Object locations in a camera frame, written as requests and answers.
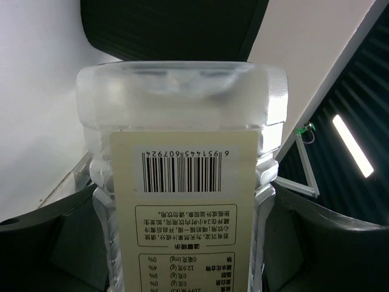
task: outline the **barcode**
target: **barcode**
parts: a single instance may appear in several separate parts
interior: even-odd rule
[[[145,193],[220,192],[222,153],[215,157],[147,157],[142,153]]]

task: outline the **beige label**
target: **beige label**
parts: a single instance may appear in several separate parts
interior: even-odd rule
[[[118,132],[126,291],[247,291],[258,133]]]

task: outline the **fluorescent light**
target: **fluorescent light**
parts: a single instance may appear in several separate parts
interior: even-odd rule
[[[346,124],[338,114],[333,118],[332,122],[336,130],[338,131],[340,137],[342,138],[343,142],[346,144],[348,151],[350,151],[351,155],[353,156],[360,171],[362,172],[364,177],[367,178],[374,172],[374,169],[371,166],[369,160],[367,160],[357,141],[355,141],[353,135],[351,134]]]

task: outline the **nutrition facts table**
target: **nutrition facts table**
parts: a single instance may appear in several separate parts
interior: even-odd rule
[[[140,254],[142,292],[233,291],[235,254]]]

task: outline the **white wall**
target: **white wall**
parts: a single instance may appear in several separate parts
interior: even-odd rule
[[[286,70],[282,158],[389,0],[270,0],[249,61]]]
[[[117,59],[85,38],[80,0],[0,3],[0,221],[36,209],[86,153],[75,78]]]

